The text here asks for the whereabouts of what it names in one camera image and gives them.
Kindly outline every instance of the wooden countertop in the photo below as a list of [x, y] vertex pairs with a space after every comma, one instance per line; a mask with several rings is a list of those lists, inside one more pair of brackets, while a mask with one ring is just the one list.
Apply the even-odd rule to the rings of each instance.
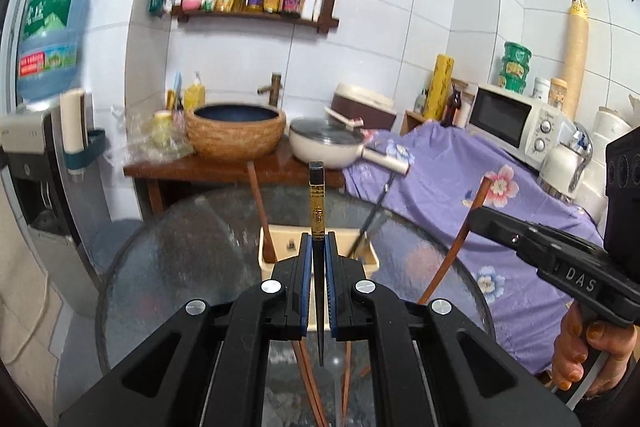
[[[308, 168], [296, 160], [284, 137], [276, 151], [255, 160], [255, 171], [261, 184], [306, 185]], [[129, 165], [124, 168], [125, 176], [151, 180], [173, 180], [203, 183], [247, 182], [249, 177], [246, 163], [218, 162], [197, 155], [186, 156], [171, 163], [151, 164], [148, 162]], [[326, 186], [340, 188], [344, 186], [344, 176], [339, 170], [326, 171]]]

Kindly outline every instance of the white cord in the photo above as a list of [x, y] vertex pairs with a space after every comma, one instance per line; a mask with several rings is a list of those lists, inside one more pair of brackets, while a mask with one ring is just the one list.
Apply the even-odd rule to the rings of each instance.
[[36, 330], [40, 326], [40, 323], [42, 322], [45, 311], [47, 310], [48, 301], [49, 301], [49, 272], [46, 272], [44, 276], [44, 297], [42, 299], [42, 308], [40, 308], [38, 317], [36, 318], [33, 328], [31, 328], [31, 331], [29, 332], [25, 340], [22, 342], [22, 344], [20, 344], [18, 351], [9, 360], [4, 360], [4, 365], [11, 365], [16, 360], [18, 360], [18, 358], [24, 351], [24, 348], [27, 347], [27, 344], [29, 344], [30, 340], [33, 338], [33, 335], [35, 335]]

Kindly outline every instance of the purple tablecloth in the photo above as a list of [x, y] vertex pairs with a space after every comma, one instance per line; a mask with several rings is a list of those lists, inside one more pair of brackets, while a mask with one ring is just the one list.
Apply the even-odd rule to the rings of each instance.
[[[384, 206], [447, 246], [458, 233], [484, 175], [494, 179], [485, 205], [602, 245], [588, 215], [545, 194], [536, 176], [521, 163], [464, 130], [426, 123], [402, 137], [380, 131], [369, 146], [407, 155], [413, 161], [406, 178], [396, 177]], [[389, 172], [360, 161], [345, 169], [344, 176], [351, 194], [375, 201]], [[476, 234], [468, 236], [458, 258], [473, 273], [489, 303], [498, 343], [528, 371], [542, 371], [551, 361], [570, 298], [540, 280], [536, 270], [513, 250]], [[416, 274], [417, 285], [420, 280]]]

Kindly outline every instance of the wooden table leg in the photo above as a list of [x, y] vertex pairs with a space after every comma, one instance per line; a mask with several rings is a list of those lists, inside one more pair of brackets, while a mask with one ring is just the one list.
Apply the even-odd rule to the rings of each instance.
[[154, 216], [159, 216], [164, 212], [164, 201], [162, 201], [162, 193], [160, 192], [160, 183], [158, 180], [147, 180], [146, 188], [149, 191], [149, 202], [151, 203], [151, 211]]

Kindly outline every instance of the silver screw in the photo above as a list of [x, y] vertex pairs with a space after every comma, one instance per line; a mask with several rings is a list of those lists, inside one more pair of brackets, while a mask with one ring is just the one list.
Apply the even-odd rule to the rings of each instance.
[[362, 280], [356, 282], [356, 290], [360, 293], [371, 293], [376, 289], [376, 285], [373, 281]]
[[187, 305], [184, 307], [190, 315], [200, 315], [204, 310], [207, 309], [207, 305], [203, 301], [190, 301], [187, 302]]
[[277, 293], [280, 291], [280, 288], [282, 288], [282, 284], [275, 279], [267, 279], [262, 283], [260, 288], [262, 288], [262, 291], [265, 293]]
[[445, 299], [436, 299], [431, 303], [431, 309], [438, 315], [446, 315], [451, 311], [451, 303]]

